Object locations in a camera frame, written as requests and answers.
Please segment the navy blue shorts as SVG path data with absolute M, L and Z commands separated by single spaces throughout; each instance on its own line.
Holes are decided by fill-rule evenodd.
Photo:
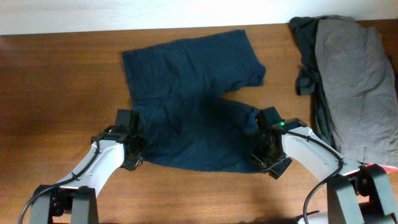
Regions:
M 202 172 L 257 173 L 258 109 L 223 95 L 263 84 L 244 30 L 122 54 L 132 108 L 144 122 L 143 159 Z

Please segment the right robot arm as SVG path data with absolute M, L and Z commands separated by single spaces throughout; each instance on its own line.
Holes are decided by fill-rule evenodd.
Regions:
M 385 169 L 345 158 L 302 120 L 284 120 L 274 107 L 255 116 L 261 145 L 252 161 L 278 179 L 293 160 L 319 183 L 310 191 L 296 223 L 397 224 L 397 203 Z

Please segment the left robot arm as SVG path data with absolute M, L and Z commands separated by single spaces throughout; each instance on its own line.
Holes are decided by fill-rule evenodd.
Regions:
M 71 223 L 98 223 L 97 197 L 115 170 L 134 171 L 143 162 L 147 146 L 142 137 L 144 118 L 133 110 L 118 110 L 114 125 L 91 138 L 91 148 L 80 163 L 52 185 L 40 185 L 24 205 L 30 223 L 53 223 L 71 216 Z

